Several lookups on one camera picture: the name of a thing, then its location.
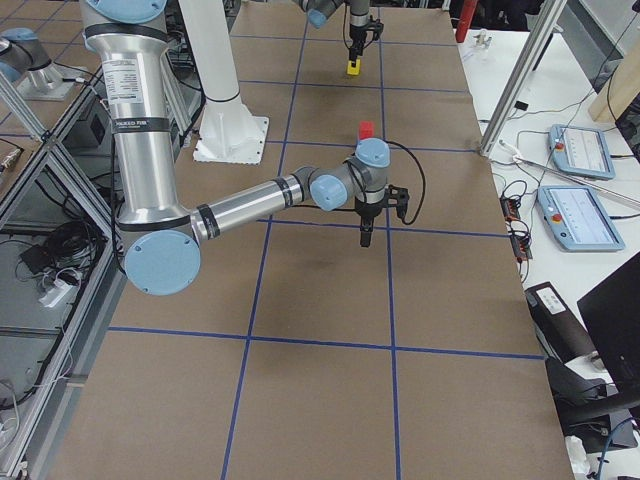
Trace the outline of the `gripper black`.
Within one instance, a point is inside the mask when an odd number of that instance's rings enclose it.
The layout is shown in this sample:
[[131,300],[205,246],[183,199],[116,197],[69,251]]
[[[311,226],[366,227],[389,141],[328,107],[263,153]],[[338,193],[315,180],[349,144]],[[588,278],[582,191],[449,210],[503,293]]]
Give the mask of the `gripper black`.
[[349,39],[351,41],[349,45],[349,62],[359,65],[362,55],[361,48],[365,46],[367,39],[367,29],[365,27],[350,27]]
[[367,203],[360,201],[358,198],[355,198],[354,208],[355,212],[360,216],[360,246],[370,247],[374,219],[383,210],[384,201],[380,200],[374,203]]

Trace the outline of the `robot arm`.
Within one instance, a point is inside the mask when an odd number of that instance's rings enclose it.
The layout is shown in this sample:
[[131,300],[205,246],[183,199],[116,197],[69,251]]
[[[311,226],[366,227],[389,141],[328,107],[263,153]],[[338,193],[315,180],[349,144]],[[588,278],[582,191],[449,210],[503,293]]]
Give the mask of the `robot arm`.
[[[223,4],[183,1],[179,8],[205,99],[195,159],[258,163],[269,121],[241,99]],[[117,226],[128,279],[150,295],[177,293],[199,272],[202,242],[306,200],[325,211],[353,201],[368,246],[389,197],[390,150],[377,138],[360,139],[330,170],[303,167],[194,209],[180,203],[163,81],[165,9],[162,1],[81,5],[86,45],[101,59],[124,188]]]
[[369,1],[344,0],[297,0],[295,4],[305,14],[307,21],[316,29],[322,28],[339,10],[343,9],[343,23],[348,25],[349,40],[343,36],[348,51],[348,68],[353,71],[360,67],[360,57],[367,48],[367,38],[380,38],[384,25],[370,14]]

